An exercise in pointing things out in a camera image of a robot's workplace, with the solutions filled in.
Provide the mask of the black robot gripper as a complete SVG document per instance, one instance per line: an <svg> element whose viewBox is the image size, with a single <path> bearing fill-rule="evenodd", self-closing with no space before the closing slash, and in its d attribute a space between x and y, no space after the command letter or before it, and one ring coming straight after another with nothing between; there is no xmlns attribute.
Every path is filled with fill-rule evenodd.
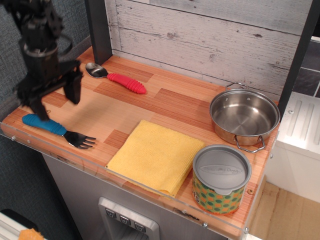
<svg viewBox="0 0 320 240"><path fill-rule="evenodd" d="M19 102L30 106L41 121L49 121L42 98L59 88L64 89L65 96L77 105L81 99L81 81L83 73L79 60L59 61L58 48L30 49L21 43L20 49L27 68L27 74L15 87Z"/></svg>

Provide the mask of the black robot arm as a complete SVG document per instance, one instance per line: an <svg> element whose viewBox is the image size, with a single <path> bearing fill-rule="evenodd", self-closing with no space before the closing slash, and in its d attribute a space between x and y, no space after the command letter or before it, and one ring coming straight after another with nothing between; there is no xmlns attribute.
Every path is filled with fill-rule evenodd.
<svg viewBox="0 0 320 240"><path fill-rule="evenodd" d="M58 39L63 35L62 18L50 0L2 0L21 38L18 42L27 74L14 92L21 106L30 107L42 120L49 121L42 98L60 88L73 104L81 98L83 73L78 60L59 60Z"/></svg>

